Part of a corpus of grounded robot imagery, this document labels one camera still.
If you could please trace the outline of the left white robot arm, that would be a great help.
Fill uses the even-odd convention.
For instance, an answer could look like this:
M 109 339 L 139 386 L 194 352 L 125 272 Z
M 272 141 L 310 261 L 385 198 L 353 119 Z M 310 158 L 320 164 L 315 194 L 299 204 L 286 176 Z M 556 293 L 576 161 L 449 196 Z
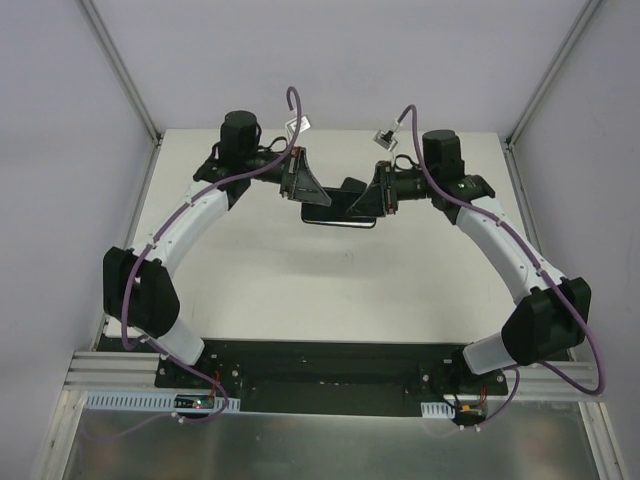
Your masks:
M 146 239 L 128 249 L 111 248 L 103 258 L 103 308 L 157 345 L 163 354 L 193 366 L 204 352 L 203 340 L 180 317 L 172 277 L 200 236 L 221 219 L 248 190 L 252 180 L 278 185 L 282 197 L 328 207 L 329 194 L 312 174 L 306 150 L 296 146 L 310 124 L 291 119 L 281 151 L 260 143 L 255 114 L 226 114 L 219 141 L 197 169 L 181 204 Z

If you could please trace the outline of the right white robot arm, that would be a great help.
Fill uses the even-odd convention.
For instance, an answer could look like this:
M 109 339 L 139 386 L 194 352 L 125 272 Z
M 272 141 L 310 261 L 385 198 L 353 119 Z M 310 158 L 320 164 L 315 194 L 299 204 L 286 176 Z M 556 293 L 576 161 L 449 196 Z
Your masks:
M 466 174 L 454 131 L 423 134 L 422 158 L 408 169 L 380 161 L 369 183 L 346 180 L 357 192 L 346 213 L 377 219 L 396 213 L 402 201 L 429 199 L 497 271 L 515 309 L 498 332 L 461 349 L 456 360 L 462 373 L 529 366 L 582 344 L 591 302 L 587 282 L 566 276 L 520 236 L 491 186 Z

